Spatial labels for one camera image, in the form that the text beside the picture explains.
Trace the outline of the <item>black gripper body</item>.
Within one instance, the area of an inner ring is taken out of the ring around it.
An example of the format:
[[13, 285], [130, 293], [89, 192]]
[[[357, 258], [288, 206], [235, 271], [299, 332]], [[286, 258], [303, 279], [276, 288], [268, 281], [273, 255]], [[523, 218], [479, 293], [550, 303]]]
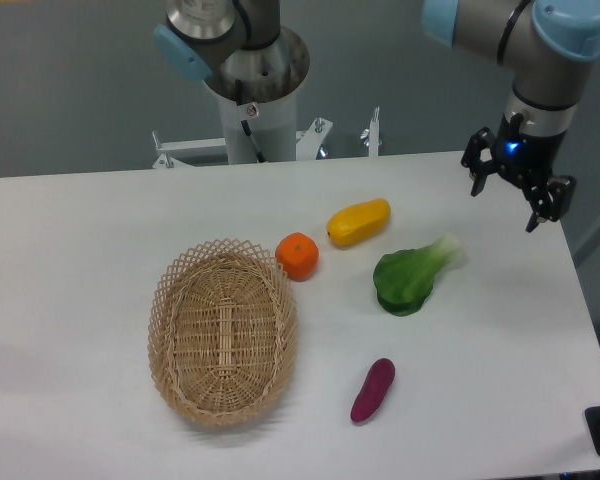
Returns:
[[520, 189], [545, 186], [553, 175], [553, 162], [562, 134], [534, 136], [523, 132], [525, 117], [514, 113], [503, 118], [490, 147], [496, 172]]

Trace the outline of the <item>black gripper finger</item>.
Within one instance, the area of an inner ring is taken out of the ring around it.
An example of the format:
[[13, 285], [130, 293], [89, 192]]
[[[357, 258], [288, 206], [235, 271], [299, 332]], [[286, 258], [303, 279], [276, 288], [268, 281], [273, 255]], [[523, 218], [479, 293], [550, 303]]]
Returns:
[[483, 160], [481, 155], [484, 151], [491, 151], [495, 143], [493, 132], [487, 128], [481, 128], [473, 134], [465, 147], [461, 158], [461, 165], [469, 170], [470, 178], [472, 179], [471, 196], [479, 195], [486, 184], [487, 178], [492, 175], [495, 170], [493, 159]]
[[569, 210], [576, 179], [569, 175], [551, 176], [524, 189], [532, 214], [525, 231], [533, 232], [541, 223], [559, 221]]

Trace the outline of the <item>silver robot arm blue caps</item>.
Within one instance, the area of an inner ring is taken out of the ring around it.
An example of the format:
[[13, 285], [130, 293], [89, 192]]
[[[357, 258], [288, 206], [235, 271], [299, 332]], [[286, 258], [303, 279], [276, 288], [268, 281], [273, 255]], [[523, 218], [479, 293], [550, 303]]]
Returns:
[[[427, 1], [421, 24], [515, 74], [498, 130], [472, 135], [462, 156], [473, 192], [498, 175], [530, 204], [529, 229], [561, 219], [576, 182], [552, 164], [600, 56], [600, 1]], [[170, 1], [154, 41], [174, 70], [216, 97], [230, 163], [317, 155], [326, 127], [296, 133], [308, 49], [282, 26], [278, 2]]]

